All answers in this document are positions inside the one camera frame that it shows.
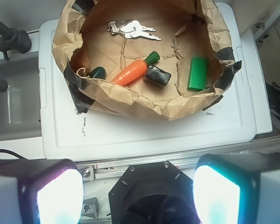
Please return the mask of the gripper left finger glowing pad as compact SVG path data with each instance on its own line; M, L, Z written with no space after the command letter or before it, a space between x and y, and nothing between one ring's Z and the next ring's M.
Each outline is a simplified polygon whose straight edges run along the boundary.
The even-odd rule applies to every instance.
M83 200L72 160L0 160L0 224L77 224Z

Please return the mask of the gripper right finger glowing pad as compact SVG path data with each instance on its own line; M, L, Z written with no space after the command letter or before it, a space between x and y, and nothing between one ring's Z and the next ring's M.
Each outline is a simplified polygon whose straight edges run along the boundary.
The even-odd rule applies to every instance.
M201 156L193 197L203 224L280 224L280 153Z

